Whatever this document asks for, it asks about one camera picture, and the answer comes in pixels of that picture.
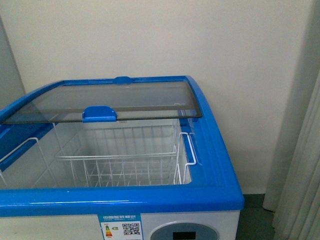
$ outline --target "digital display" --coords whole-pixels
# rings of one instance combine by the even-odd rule
[[[196,232],[195,231],[178,231],[173,232],[172,240],[195,240]]]

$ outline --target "floor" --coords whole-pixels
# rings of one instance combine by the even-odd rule
[[[273,240],[274,214],[264,210],[264,194],[244,195],[244,209],[240,212],[236,240]]]

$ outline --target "chest freezer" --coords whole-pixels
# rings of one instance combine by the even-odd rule
[[[190,76],[64,80],[0,111],[2,239],[234,240],[243,205]]]

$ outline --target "blue lid handle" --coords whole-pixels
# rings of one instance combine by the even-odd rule
[[[88,106],[82,113],[83,123],[115,121],[117,121],[117,114],[109,106]]]
[[[113,79],[113,84],[132,84],[134,81],[128,76],[117,76]]]

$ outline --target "wire basket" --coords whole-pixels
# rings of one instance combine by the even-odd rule
[[[5,171],[1,189],[175,185],[191,182],[191,138],[178,119],[59,123]],[[192,152],[188,162],[184,142]]]

